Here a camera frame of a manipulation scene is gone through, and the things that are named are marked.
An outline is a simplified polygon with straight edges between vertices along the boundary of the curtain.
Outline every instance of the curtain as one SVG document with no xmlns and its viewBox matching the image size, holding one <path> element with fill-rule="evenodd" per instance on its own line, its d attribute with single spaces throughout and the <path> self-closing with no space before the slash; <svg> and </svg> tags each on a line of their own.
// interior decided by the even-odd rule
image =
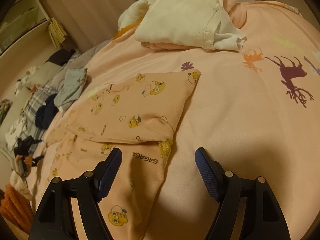
<svg viewBox="0 0 320 240">
<path fill-rule="evenodd" d="M 136 0 L 40 0 L 76 46 L 85 52 L 111 39 L 118 31 L 118 18 Z"/>
</svg>

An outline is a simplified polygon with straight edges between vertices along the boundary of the bed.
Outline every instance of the bed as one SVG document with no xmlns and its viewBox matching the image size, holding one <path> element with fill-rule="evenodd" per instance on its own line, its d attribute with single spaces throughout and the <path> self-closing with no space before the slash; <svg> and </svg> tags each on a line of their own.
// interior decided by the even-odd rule
<svg viewBox="0 0 320 240">
<path fill-rule="evenodd" d="M 185 104 L 165 182 L 155 198 L 144 239 L 204 239 L 217 204 L 198 176 L 194 162 L 198 147 L 204 147 L 214 160 L 238 176 L 264 176 L 278 198 L 292 239 L 301 239 L 316 219 L 320 209 L 320 188 L 314 180 L 319 176 L 320 150 L 319 33 L 293 12 L 284 13 L 266 3 L 245 6 L 247 22 L 242 31 L 248 40 L 241 53 L 202 49 L 154 52 L 133 38 L 135 29 L 112 41 L 86 65 L 91 80 L 80 99 L 65 117 L 58 114 L 47 132 L 93 91 L 135 77 L 138 72 L 177 72 L 192 67 L 201 71 L 196 90 Z M 286 15 L 292 29 L 277 24 L 273 13 Z M 265 26 L 264 21 L 270 24 L 268 31 L 280 33 L 281 38 L 263 33 L 259 26 Z M 286 74 L 275 56 L 286 57 L 288 68 L 302 62 L 307 75 L 291 76 L 295 88 L 303 93 L 301 100 L 292 98 Z M 58 146 L 56 143 L 46 149 L 42 166 L 33 168 L 28 177 L 34 210 L 46 188 Z M 39 147 L 35 156 L 43 153 Z M 73 208 L 77 214 L 75 202 Z M 81 224 L 76 226 L 78 234 L 84 236 Z"/>
</svg>

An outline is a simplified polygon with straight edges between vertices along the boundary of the white garment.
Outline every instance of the white garment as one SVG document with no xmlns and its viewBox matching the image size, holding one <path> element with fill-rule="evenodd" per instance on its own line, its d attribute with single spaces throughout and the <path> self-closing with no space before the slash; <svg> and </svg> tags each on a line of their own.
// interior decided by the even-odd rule
<svg viewBox="0 0 320 240">
<path fill-rule="evenodd" d="M 146 43 L 235 51 L 241 51 L 245 41 L 224 10 L 223 0 L 156 0 L 134 37 Z"/>
<path fill-rule="evenodd" d="M 146 15 L 149 6 L 154 2 L 155 0 L 139 0 L 130 5 L 130 7 L 119 17 L 118 30 L 121 30 L 122 28 L 136 23 L 138 20 L 142 19 Z"/>
<path fill-rule="evenodd" d="M 11 173 L 10 184 L 15 188 L 16 191 L 18 191 L 27 200 L 30 200 L 30 201 L 32 200 L 32 195 L 27 185 L 24 183 L 24 181 L 16 171 L 12 171 Z"/>
<path fill-rule="evenodd" d="M 16 120 L 10 127 L 9 131 L 5 133 L 5 144 L 9 151 L 13 151 L 17 143 L 17 139 L 20 137 L 21 133 L 27 130 L 27 120 L 25 116 L 21 116 Z"/>
</svg>

